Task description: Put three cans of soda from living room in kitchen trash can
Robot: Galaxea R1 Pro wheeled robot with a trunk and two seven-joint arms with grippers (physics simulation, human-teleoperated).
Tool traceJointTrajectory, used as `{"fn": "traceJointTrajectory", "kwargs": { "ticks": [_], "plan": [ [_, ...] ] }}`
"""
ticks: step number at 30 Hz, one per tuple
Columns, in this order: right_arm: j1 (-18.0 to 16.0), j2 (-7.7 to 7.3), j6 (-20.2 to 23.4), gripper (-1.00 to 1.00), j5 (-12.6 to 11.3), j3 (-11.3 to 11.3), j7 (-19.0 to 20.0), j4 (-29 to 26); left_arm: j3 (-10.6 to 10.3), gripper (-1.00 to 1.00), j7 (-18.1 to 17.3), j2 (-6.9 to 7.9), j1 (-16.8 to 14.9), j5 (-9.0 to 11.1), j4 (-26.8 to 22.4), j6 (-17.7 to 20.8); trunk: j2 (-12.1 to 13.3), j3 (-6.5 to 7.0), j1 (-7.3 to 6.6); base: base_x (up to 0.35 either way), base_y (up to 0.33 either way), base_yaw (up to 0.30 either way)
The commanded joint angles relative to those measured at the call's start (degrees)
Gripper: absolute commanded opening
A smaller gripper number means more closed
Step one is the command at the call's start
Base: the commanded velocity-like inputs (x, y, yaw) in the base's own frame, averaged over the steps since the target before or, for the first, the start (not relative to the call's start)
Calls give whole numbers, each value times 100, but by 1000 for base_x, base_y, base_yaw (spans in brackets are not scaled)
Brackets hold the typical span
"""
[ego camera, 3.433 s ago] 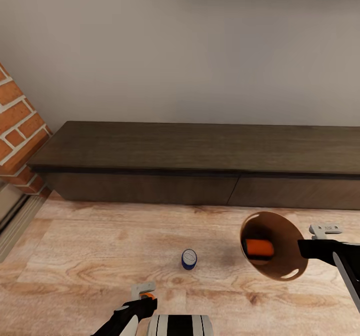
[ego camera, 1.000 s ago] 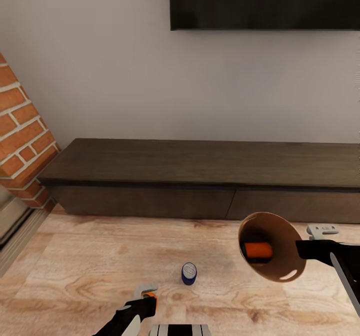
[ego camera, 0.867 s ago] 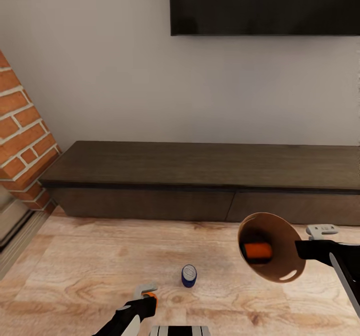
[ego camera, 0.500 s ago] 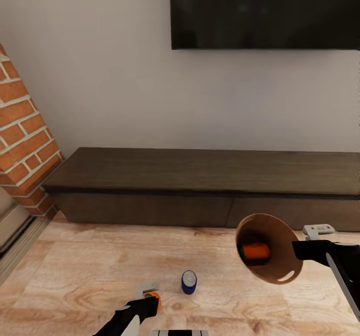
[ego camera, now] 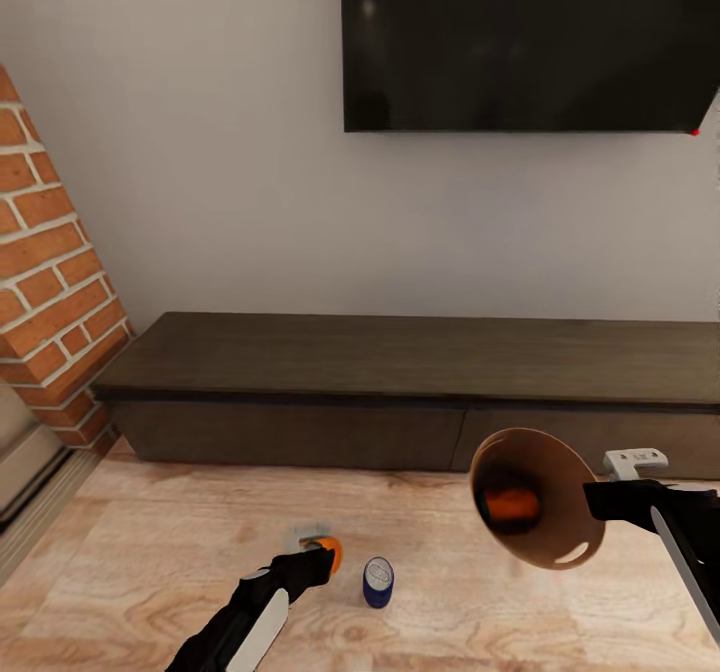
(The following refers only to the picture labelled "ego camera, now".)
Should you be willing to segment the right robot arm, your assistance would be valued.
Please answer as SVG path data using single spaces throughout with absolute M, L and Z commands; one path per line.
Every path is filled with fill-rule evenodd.
M 606 481 L 583 484 L 592 517 L 658 533 L 720 647 L 720 495 L 712 487 L 640 478 L 668 465 L 655 448 L 607 451 Z

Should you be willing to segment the can of soda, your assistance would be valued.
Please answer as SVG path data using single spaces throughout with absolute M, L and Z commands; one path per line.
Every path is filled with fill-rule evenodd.
M 534 521 L 543 514 L 537 492 L 524 485 L 481 489 L 477 501 L 489 525 Z
M 391 599 L 393 582 L 393 568 L 385 557 L 369 559 L 363 573 L 363 593 L 367 603 L 375 609 L 385 607 Z
M 339 541 L 337 541 L 337 539 L 335 539 L 335 537 L 331 536 L 331 537 L 327 537 L 324 539 L 307 541 L 307 542 L 304 542 L 302 545 L 303 545 L 305 551 L 320 549 L 320 548 L 326 548 L 326 550 L 328 552 L 331 549 L 334 550 L 335 559 L 334 559 L 332 569 L 331 569 L 331 571 L 329 571 L 329 574 L 333 575 L 333 573 L 335 573 L 335 571 L 337 571 L 337 569 L 339 569 L 339 567 L 341 566 L 343 552 L 342 552 L 342 548 L 341 548 L 341 543 L 339 543 Z

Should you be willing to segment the trash can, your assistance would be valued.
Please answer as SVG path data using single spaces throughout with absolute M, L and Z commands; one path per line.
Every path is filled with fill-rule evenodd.
M 599 482 L 585 461 L 552 435 L 529 428 L 494 433 L 475 453 L 470 473 L 473 503 L 481 489 L 524 485 L 537 492 L 542 516 L 534 521 L 483 521 L 489 533 L 518 559 L 549 570 L 584 565 L 605 539 L 607 521 L 592 517 L 583 484 Z M 573 561 L 559 563 L 583 543 Z

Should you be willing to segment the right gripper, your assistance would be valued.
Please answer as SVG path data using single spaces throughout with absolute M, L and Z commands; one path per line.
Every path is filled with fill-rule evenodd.
M 660 485 L 659 485 L 660 483 Z M 629 521 L 637 527 L 644 526 L 632 512 L 632 494 L 648 484 L 664 485 L 656 478 L 640 478 L 639 481 L 599 481 L 583 484 L 592 517 L 600 521 L 609 519 Z

